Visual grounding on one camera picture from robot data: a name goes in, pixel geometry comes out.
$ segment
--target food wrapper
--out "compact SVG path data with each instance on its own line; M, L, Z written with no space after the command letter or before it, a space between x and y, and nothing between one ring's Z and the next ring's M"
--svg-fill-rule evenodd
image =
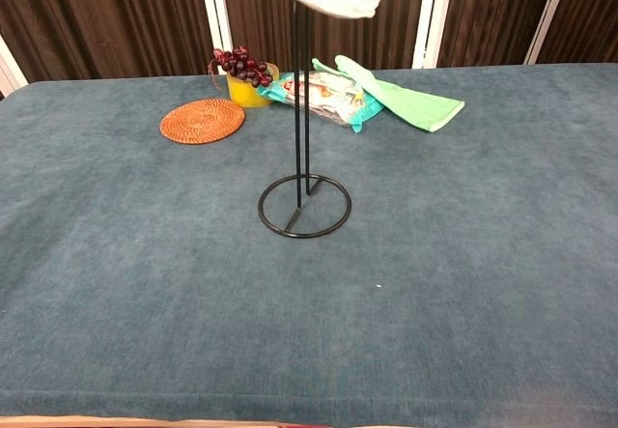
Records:
M300 104L304 106L304 73L300 75ZM295 103L293 73L285 73L258 93L271 100ZM309 109L340 126L360 132L362 124L378 114L384 106L365 92L354 80L329 72L309 72Z

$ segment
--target green glove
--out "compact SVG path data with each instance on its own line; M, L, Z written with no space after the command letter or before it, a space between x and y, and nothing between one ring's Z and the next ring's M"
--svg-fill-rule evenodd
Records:
M322 64L317 58L313 59L313 66L317 71L328 71L352 78L385 107L409 124L426 131L441 129L465 105L465 102L461 100L415 92L393 83L377 80L370 71L346 56L336 56L335 63L338 71Z

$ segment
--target woven placemat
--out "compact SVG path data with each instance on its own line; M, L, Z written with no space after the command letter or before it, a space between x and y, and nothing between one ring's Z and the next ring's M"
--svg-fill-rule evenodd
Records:
M244 123L244 109L229 100L199 100L183 104L161 121L163 136L199 145L231 135Z

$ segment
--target yellow pot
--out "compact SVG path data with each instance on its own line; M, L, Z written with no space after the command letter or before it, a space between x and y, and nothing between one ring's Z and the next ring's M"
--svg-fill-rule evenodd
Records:
M279 68L274 64L267 63L268 71L272 75L272 80L279 80ZM230 90L230 99L242 107L262 107L268 106L272 100L261 97L258 91L251 85L251 80L240 80L227 74L228 89Z

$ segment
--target black metal stand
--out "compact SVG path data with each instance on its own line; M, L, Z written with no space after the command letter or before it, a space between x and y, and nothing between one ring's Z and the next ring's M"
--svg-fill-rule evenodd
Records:
M303 58L300 56L299 49L299 25L300 20L304 21L304 47L302 48ZM266 227L272 230L279 235L283 235L284 237L290 238L316 238L321 237L323 235L327 235L328 233L334 232L339 227L341 227L351 212L351 198L350 194L346 191L346 189L336 180L325 177L324 175L312 174L309 171L309 71L311 70L311 15L310 10L302 5L301 3L294 2L294 16L293 16L293 29L292 29L292 56L293 56L293 66L294 66L294 83L295 83L295 146L296 146L296 173L294 175L290 175L288 177L284 177L283 179L277 180L272 183L260 196L260 201L258 203L258 214L260 215L260 219L264 223ZM300 64L304 61L303 69L304 69L304 97L305 97L305 170L304 173L300 171ZM317 232L309 232L309 233L298 233L294 232L294 225L300 214L302 212L302 184L301 181L304 179L305 181L305 192L308 196L313 196L318 186L322 183L328 183L333 185L339 191L343 193L346 198L346 210L342 217L334 224L329 226L328 228L324 228L323 230ZM289 182L290 180L296 180L296 208L293 212L290 220L288 221L285 228L277 227L275 224L270 222L264 214L264 202L266 201L268 195L275 188L284 184L285 182Z

